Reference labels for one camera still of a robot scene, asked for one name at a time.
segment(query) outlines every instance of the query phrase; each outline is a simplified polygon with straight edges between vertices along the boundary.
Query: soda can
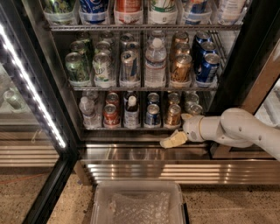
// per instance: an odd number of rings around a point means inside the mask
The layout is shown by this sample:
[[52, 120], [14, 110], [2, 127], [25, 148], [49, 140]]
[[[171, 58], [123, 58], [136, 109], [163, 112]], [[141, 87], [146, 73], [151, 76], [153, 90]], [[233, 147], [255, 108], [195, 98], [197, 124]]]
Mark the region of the soda can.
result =
[[68, 13], [73, 9], [70, 0], [45, 0], [45, 5], [51, 13]]
[[172, 12], [175, 7], [174, 0], [150, 1], [150, 8], [157, 12]]
[[87, 71], [90, 72], [91, 70], [91, 59], [88, 56], [88, 48], [86, 47], [85, 43], [83, 41], [74, 41], [70, 45], [71, 52], [73, 53], [79, 53], [82, 59], [82, 63], [87, 68]]
[[111, 45], [111, 49], [115, 50], [116, 39], [112, 31], [102, 31], [99, 35], [99, 41], [107, 41]]
[[164, 123], [175, 126], [179, 125], [181, 122], [181, 107], [178, 104], [172, 104], [167, 110]]
[[126, 50], [127, 44], [132, 41], [134, 41], [134, 37], [131, 33], [124, 33], [120, 37], [121, 53]]
[[194, 72], [196, 74], [200, 73], [200, 65], [202, 63], [203, 57], [207, 54], [207, 53], [217, 53], [217, 47], [216, 44], [213, 42], [203, 42], [200, 45], [199, 50], [196, 53], [196, 58], [195, 61], [193, 63], [193, 68], [194, 68]]
[[87, 13], [99, 13], [105, 11], [105, 4], [102, 0], [80, 0], [80, 7], [83, 12]]
[[207, 31], [197, 31], [197, 33], [194, 35], [193, 42], [192, 42], [192, 58], [193, 60], [196, 59], [196, 53], [198, 49], [200, 49], [200, 45], [203, 42], [211, 42], [211, 36], [209, 32]]
[[92, 61], [94, 47], [93, 47], [93, 40], [92, 40], [90, 34], [87, 31], [77, 32], [76, 39], [79, 40], [79, 41], [84, 42], [84, 44], [87, 47], [88, 57], [90, 58], [90, 61]]
[[198, 86], [202, 83], [212, 83], [214, 76], [220, 67], [220, 56], [216, 53], [208, 53], [204, 56], [199, 72], [196, 74]]
[[176, 82], [189, 81], [192, 60], [192, 56], [189, 54], [178, 54], [172, 63], [171, 80]]
[[[184, 10], [189, 15], [192, 14], [202, 14], [207, 7], [207, 0], [190, 0], [185, 4]], [[199, 19], [192, 19], [189, 16], [185, 20], [186, 25], [198, 25], [200, 24]]]
[[175, 59], [175, 46], [177, 43], [188, 43], [189, 34], [186, 31], [177, 31], [172, 37], [169, 60], [174, 61]]
[[15, 92], [13, 90], [8, 90], [4, 92], [3, 98], [5, 101], [9, 103], [9, 105], [13, 109], [24, 109], [25, 108], [25, 102], [24, 99], [19, 95], [18, 92]]
[[66, 56], [66, 69], [70, 81], [84, 82], [89, 81], [87, 68], [82, 62], [82, 57], [77, 52], [71, 52]]
[[191, 55], [191, 47], [188, 43], [177, 43], [175, 45], [175, 57], [179, 54], [190, 54]]
[[120, 98], [117, 93], [109, 93], [106, 96], [106, 104], [113, 104], [117, 111], [120, 111]]
[[148, 125], [159, 125], [160, 121], [160, 109], [157, 104], [151, 104], [147, 108], [145, 123]]
[[111, 58], [105, 52], [99, 52], [94, 56], [93, 67], [96, 81], [113, 80]]
[[137, 81], [137, 55], [133, 51], [125, 51], [121, 55], [121, 77], [123, 81]]
[[158, 106], [160, 105], [159, 104], [160, 103], [159, 95], [157, 93], [150, 93], [150, 94], [148, 94], [147, 100], [148, 100], [147, 101], [148, 106], [150, 104], [157, 104]]
[[106, 126], [116, 126], [120, 124], [119, 112], [114, 104], [107, 104], [103, 110], [104, 124]]

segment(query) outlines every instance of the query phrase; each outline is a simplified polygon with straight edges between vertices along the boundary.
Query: led light strip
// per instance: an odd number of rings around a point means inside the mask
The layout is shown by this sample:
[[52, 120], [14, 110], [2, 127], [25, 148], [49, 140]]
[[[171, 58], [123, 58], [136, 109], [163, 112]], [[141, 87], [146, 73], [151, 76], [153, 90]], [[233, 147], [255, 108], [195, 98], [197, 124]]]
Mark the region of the led light strip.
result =
[[17, 53], [16, 53], [12, 43], [10, 42], [8, 36], [6, 35], [5, 30], [1, 24], [0, 24], [0, 35], [3, 37], [3, 41], [4, 41], [3, 47], [7, 51], [9, 50], [9, 52], [11, 53], [13, 60], [14, 60], [13, 64], [18, 66], [18, 68], [21, 72], [20, 76], [26, 81], [27, 88], [31, 91], [32, 95], [34, 96], [34, 100], [38, 104], [38, 108], [43, 112], [43, 117], [46, 119], [47, 124], [50, 126], [50, 128], [52, 130], [52, 133], [55, 135], [56, 139], [59, 141], [60, 147], [65, 148], [66, 147], [65, 141], [63, 140], [61, 134], [59, 133], [50, 114], [47, 112], [44, 103], [42, 102], [41, 98], [39, 97], [36, 88], [32, 84], [32, 81], [29, 78], [28, 73], [25, 71], [22, 62], [20, 61], [19, 57], [17, 56]]

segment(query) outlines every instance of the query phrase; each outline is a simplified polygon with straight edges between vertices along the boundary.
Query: green can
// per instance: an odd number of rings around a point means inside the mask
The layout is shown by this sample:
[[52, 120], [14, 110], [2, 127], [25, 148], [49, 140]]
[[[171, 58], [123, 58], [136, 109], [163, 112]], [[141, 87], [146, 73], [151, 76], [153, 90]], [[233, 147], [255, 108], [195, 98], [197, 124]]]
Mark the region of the green can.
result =
[[76, 39], [79, 41], [84, 42], [87, 47], [87, 55], [90, 58], [90, 62], [93, 60], [94, 57], [94, 47], [93, 47], [93, 40], [87, 31], [77, 32]]
[[150, 7], [153, 11], [172, 12], [175, 7], [175, 0], [151, 0]]
[[73, 10], [71, 0], [45, 0], [45, 4], [51, 13], [68, 13]]
[[68, 71], [70, 81], [89, 81], [88, 71], [84, 67], [79, 53], [71, 52], [66, 56], [66, 69]]
[[91, 70], [91, 61], [92, 60], [89, 58], [88, 48], [85, 45], [85, 43], [80, 40], [74, 41], [70, 45], [70, 49], [71, 49], [71, 52], [80, 54], [82, 63], [84, 64], [84, 67], [87, 68], [87, 72], [89, 73]]

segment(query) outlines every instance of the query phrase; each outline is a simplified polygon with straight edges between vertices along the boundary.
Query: red can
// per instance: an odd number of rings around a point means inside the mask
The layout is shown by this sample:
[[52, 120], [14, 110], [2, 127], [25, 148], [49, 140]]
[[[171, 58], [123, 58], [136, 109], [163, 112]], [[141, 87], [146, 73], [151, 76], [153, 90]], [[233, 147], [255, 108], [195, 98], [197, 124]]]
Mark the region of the red can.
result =
[[104, 124], [116, 126], [120, 123], [120, 116], [114, 104], [107, 104], [103, 110]]
[[117, 0], [116, 8], [120, 12], [138, 12], [141, 8], [141, 0]]

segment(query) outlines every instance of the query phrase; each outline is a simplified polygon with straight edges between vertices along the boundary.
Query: silver can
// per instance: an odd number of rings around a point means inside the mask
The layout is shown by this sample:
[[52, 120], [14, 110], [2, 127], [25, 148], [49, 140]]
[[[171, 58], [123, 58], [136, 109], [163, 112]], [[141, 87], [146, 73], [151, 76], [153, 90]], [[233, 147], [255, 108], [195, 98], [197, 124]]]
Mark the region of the silver can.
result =
[[137, 55], [133, 51], [125, 51], [121, 55], [121, 77], [123, 81], [137, 81]]
[[111, 58], [105, 52], [99, 52], [94, 56], [93, 67], [96, 81], [113, 80]]
[[66, 69], [70, 81], [89, 81], [88, 71], [82, 63], [82, 58], [79, 53], [71, 52], [66, 56]]
[[7, 101], [13, 109], [24, 109], [25, 102], [24, 99], [19, 95], [18, 92], [13, 90], [8, 90], [4, 92], [3, 98]]
[[87, 68], [87, 71], [90, 72], [91, 70], [91, 59], [88, 56], [88, 48], [83, 41], [74, 41], [70, 45], [71, 52], [79, 53], [81, 56], [82, 63]]
[[150, 126], [159, 125], [161, 123], [160, 119], [159, 106], [157, 104], [149, 105], [147, 108], [145, 123]]
[[121, 53], [123, 53], [124, 51], [126, 51], [126, 46], [129, 42], [134, 41], [134, 37], [131, 33], [124, 33], [121, 37], [120, 37], [120, 47], [121, 47]]

